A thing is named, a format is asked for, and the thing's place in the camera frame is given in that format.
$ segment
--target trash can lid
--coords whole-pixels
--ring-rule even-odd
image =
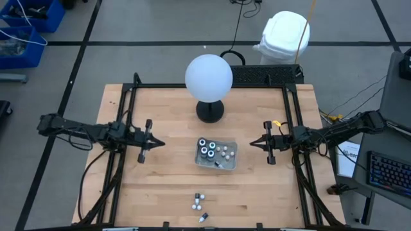
[[[295,55],[306,19],[298,13],[283,11],[268,20],[263,31],[260,46],[273,52]],[[304,51],[310,39],[310,25],[307,25],[301,41],[300,51]]]

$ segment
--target computer keyboard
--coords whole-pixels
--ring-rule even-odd
[[[411,164],[375,151],[368,154],[367,183],[411,198]]]

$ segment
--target white globe lamp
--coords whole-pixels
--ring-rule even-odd
[[[198,99],[198,118],[205,123],[215,123],[224,114],[221,99],[232,85],[230,65],[217,55],[201,55],[188,65],[186,86],[191,95]]]

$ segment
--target blue bin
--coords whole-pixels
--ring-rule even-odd
[[[55,32],[66,12],[58,0],[20,0],[20,3],[23,5],[23,7],[26,5],[34,7],[38,6],[39,8],[42,6],[49,6],[49,10],[47,11],[47,20],[31,18],[28,19],[31,25],[33,25],[38,32]],[[26,22],[26,19],[24,17],[7,17],[7,14],[12,6],[20,8],[17,0],[9,0],[0,11],[0,19],[7,22],[9,26],[28,26],[28,23]]]
[[[30,35],[30,41],[45,43],[43,38],[36,32],[33,26],[21,26],[18,28],[0,28],[5,33],[13,36],[18,35],[19,31]],[[0,40],[10,39],[6,35],[0,33]],[[13,56],[0,56],[0,69],[13,69],[36,67],[39,65],[41,55],[43,54],[44,46],[38,44],[27,43],[24,53]]]

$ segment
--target wooden table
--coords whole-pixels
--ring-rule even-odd
[[[321,128],[312,85],[297,86],[305,126]],[[106,85],[97,123],[114,121],[121,85]],[[215,124],[205,124],[196,115],[197,100],[187,89],[138,89],[133,124],[144,128],[153,120],[152,133],[166,145],[147,153],[145,164],[137,163],[139,148],[129,147],[123,172],[116,226],[161,227],[303,227],[300,198],[291,151],[275,151],[277,164],[267,164],[267,153],[249,142],[261,137],[263,121],[286,121],[281,89],[232,89],[223,99],[225,114]],[[297,124],[293,105],[293,123]],[[238,162],[234,171],[207,169],[194,163],[199,137],[238,143]],[[101,153],[89,153],[87,164]],[[108,155],[87,173],[83,187],[85,214],[101,193]],[[317,191],[335,217],[345,223],[340,198],[328,195],[335,184],[328,158],[311,154]],[[191,209],[194,194],[205,195],[201,211]],[[311,223],[315,223],[311,198],[307,194]],[[109,207],[105,213],[108,220]],[[201,224],[199,217],[209,217]],[[73,222],[78,221],[77,214]]]

